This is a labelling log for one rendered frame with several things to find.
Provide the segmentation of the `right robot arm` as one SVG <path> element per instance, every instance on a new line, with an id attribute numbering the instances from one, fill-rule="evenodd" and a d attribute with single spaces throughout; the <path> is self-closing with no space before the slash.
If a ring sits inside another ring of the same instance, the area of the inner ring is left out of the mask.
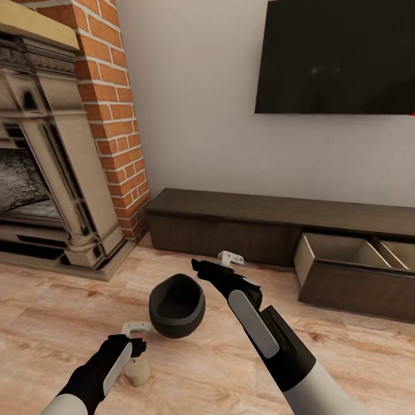
<path id="1" fill-rule="evenodd" d="M 193 270 L 226 297 L 294 415 L 365 415 L 272 305 L 259 311 L 263 295 L 257 282 L 230 268 L 242 266 L 243 257 L 223 251 L 218 258 L 192 259 Z"/>

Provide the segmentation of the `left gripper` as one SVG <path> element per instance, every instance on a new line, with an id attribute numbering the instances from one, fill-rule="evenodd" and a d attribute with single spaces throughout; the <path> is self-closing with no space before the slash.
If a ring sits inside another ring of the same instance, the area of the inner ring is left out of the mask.
<path id="1" fill-rule="evenodd" d="M 133 357 L 140 357 L 141 352 L 146 351 L 146 342 L 142 341 L 142 338 L 123 338 L 127 339 L 126 342 L 131 341 L 132 343 L 132 354 L 131 358 Z"/>

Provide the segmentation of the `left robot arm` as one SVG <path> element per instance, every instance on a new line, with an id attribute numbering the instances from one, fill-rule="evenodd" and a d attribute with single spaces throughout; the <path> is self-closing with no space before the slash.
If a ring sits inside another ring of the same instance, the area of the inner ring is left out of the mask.
<path id="1" fill-rule="evenodd" d="M 148 332 L 147 322 L 124 323 L 121 334 L 110 335 L 87 363 L 79 366 L 69 382 L 39 415 L 94 415 L 130 358 L 146 351 L 142 338 L 132 333 Z"/>

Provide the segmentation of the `cauldron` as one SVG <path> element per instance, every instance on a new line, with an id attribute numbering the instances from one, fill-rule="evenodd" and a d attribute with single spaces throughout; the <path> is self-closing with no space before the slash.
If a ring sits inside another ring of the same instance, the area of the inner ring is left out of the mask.
<path id="1" fill-rule="evenodd" d="M 161 335 L 184 338 L 200 325 L 205 302 L 205 293 L 199 283 L 185 274 L 175 274 L 150 293 L 150 321 Z"/>

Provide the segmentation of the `pillar candle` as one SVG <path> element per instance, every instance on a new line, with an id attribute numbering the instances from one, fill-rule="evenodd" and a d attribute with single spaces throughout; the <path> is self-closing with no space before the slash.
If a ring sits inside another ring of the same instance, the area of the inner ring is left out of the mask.
<path id="1" fill-rule="evenodd" d="M 130 358 L 123 372 L 132 387 L 142 386 L 150 374 L 150 364 L 146 352 L 141 352 L 140 357 Z"/>

